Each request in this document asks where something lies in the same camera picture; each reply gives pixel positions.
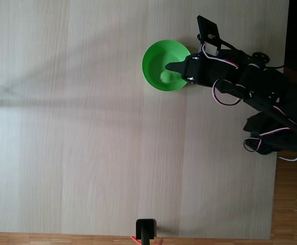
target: wooden table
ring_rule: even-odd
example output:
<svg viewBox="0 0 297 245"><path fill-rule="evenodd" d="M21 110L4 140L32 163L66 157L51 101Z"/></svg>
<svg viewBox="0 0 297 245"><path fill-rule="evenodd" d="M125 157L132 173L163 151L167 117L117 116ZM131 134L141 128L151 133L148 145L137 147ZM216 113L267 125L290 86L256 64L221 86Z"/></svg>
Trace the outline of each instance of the wooden table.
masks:
<svg viewBox="0 0 297 245"><path fill-rule="evenodd" d="M276 155L246 152L256 114L211 89L155 90L141 60L200 14L284 60L288 1L0 1L0 231L269 238Z"/></svg>

